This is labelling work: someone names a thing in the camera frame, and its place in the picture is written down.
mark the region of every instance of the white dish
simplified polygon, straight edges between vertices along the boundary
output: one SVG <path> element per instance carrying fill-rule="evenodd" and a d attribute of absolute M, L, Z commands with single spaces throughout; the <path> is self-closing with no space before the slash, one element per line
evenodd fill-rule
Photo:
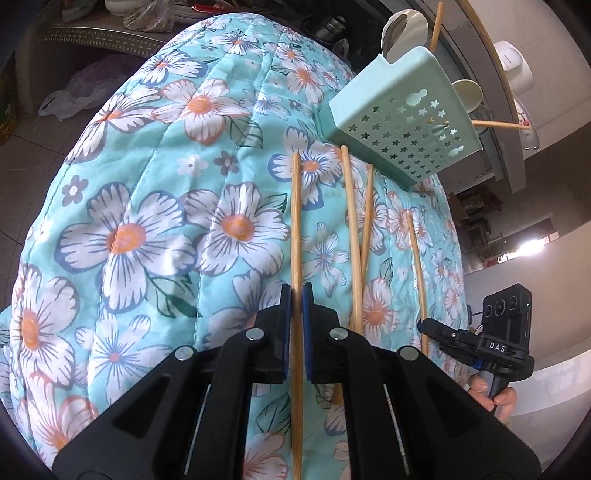
<path fill-rule="evenodd" d="M 538 136 L 538 132 L 534 127 L 534 124 L 531 122 L 531 117 L 521 100 L 519 100 L 515 95 L 513 96 L 513 100 L 515 101 L 515 108 L 517 108 L 517 117 L 519 118 L 519 123 L 521 125 L 525 125 L 526 127 L 531 127 L 531 130 L 519 130 L 519 136 L 521 137 L 521 146 L 524 150 L 539 150 L 540 149 L 540 138 Z"/>

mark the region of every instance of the camera lens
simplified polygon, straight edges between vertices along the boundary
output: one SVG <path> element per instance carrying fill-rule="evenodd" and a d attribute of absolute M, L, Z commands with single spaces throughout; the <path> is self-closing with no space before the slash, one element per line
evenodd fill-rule
<path fill-rule="evenodd" d="M 505 311 L 505 300 L 497 300 L 495 303 L 495 315 L 503 315 Z"/>
<path fill-rule="evenodd" d="M 509 304 L 507 306 L 509 307 L 509 310 L 515 310 L 515 307 L 517 307 L 517 297 L 515 295 L 509 299 Z"/>

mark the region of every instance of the wooden stick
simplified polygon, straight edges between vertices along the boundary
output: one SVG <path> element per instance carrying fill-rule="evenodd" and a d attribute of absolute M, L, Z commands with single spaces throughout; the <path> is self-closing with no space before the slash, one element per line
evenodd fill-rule
<path fill-rule="evenodd" d="M 293 480 L 301 480 L 304 440 L 304 339 L 301 317 L 301 160 L 291 157 L 291 455 Z"/>
<path fill-rule="evenodd" d="M 532 130 L 531 127 L 526 127 L 521 124 L 512 124 L 509 122 L 494 122 L 489 120 L 472 120 L 474 127 L 493 127 L 493 128 L 509 128 L 514 130 Z"/>
<path fill-rule="evenodd" d="M 418 304 L 421 311 L 421 321 L 427 318 L 427 296 L 425 294 L 425 279 L 423 278 L 423 268 L 421 266 L 421 255 L 418 251 L 417 235 L 414 231 L 413 214 L 407 210 L 405 217 L 410 234 L 410 243 L 413 248 L 414 269 L 417 272 Z M 427 335 L 421 335 L 421 352 L 429 356 L 429 338 Z"/>
<path fill-rule="evenodd" d="M 351 159 L 346 145 L 340 148 L 343 161 L 343 177 L 345 177 L 345 192 L 347 194 L 347 212 L 349 214 L 349 243 L 351 247 L 351 269 L 353 290 L 353 312 L 350 328 L 362 334 L 363 325 L 363 290 L 361 286 L 361 256 L 359 254 L 359 228 L 357 210 L 355 208 L 355 192 L 353 191 L 353 176 L 351 174 Z"/>
<path fill-rule="evenodd" d="M 368 184 L 365 187 L 365 223 L 361 241 L 361 279 L 363 288 L 368 271 L 369 244 L 371 242 L 371 227 L 374 221 L 374 166 L 368 167 Z"/>
<path fill-rule="evenodd" d="M 433 27 L 433 36 L 431 37 L 431 43 L 429 44 L 429 51 L 435 53 L 437 50 L 437 43 L 439 42 L 439 34 L 441 33 L 441 23 L 443 22 L 443 11 L 445 5 L 443 2 L 437 4 L 437 15 L 435 16 L 435 25 Z"/>

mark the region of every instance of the plastic bag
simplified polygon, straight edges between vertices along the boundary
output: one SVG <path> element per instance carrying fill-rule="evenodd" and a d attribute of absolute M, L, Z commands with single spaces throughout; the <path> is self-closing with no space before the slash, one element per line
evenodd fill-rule
<path fill-rule="evenodd" d="M 39 116 L 69 118 L 84 108 L 102 106 L 136 71 L 137 62 L 125 54 L 107 55 L 76 72 L 65 90 L 47 96 L 39 107 Z"/>
<path fill-rule="evenodd" d="M 142 0 L 142 4 L 123 19 L 123 26 L 139 32 L 171 32 L 173 6 L 171 0 Z"/>

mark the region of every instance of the tile floor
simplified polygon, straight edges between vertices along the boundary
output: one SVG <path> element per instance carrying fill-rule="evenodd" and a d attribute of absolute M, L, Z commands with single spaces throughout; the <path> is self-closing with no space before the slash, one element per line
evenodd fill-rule
<path fill-rule="evenodd" d="M 10 304 L 18 259 L 64 157 L 94 115 L 82 110 L 60 122 L 54 116 L 19 117 L 0 145 L 0 310 Z"/>

